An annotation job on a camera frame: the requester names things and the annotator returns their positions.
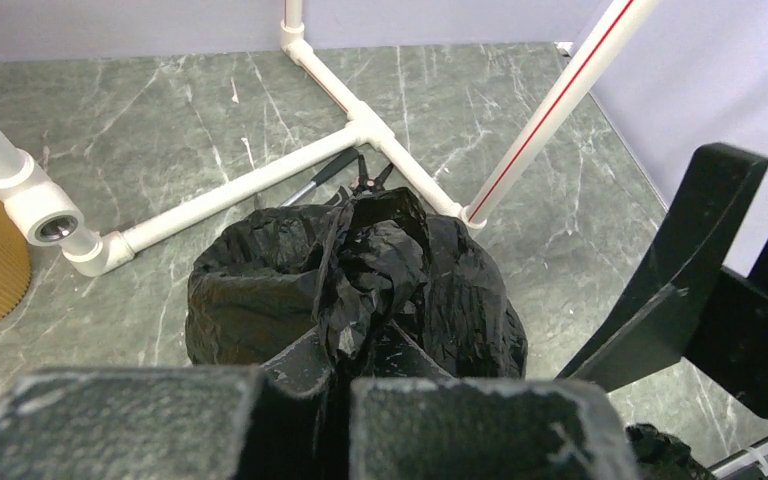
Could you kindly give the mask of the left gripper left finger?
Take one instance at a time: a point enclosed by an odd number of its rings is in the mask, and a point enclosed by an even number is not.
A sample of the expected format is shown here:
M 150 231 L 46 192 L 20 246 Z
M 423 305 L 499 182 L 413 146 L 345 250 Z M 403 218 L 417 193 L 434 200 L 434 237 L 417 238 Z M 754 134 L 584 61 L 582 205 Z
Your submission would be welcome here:
M 0 399 L 0 479 L 307 478 L 332 375 L 314 332 L 254 366 L 38 370 Z

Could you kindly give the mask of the black trash bag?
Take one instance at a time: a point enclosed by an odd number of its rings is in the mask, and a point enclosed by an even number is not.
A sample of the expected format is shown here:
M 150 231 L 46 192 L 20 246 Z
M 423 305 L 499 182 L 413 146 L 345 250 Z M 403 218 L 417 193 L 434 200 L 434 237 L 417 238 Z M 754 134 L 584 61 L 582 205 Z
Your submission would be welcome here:
M 456 377 L 519 378 L 528 340 L 492 256 L 406 188 L 335 206 L 252 212 L 195 260 L 184 326 L 193 364 L 266 361 L 316 329 L 356 377 L 395 324 Z

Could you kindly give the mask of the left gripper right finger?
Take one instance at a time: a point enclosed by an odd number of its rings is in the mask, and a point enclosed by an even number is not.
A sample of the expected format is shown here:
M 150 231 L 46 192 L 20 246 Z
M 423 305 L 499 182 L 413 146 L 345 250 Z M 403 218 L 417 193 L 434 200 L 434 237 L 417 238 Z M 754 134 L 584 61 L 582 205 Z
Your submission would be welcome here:
M 636 479 L 622 422 L 576 380 L 455 378 L 398 326 L 351 384 L 352 479 Z

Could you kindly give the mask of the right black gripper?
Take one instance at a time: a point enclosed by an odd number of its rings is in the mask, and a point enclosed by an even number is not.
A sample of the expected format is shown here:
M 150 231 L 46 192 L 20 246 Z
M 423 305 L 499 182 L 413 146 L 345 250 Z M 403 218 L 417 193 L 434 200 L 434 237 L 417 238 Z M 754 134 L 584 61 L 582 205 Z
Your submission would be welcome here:
M 678 363 L 696 331 L 687 359 L 768 418 L 768 240 L 748 276 L 719 275 L 767 169 L 726 143 L 693 152 L 635 273 L 560 378 L 615 391 Z

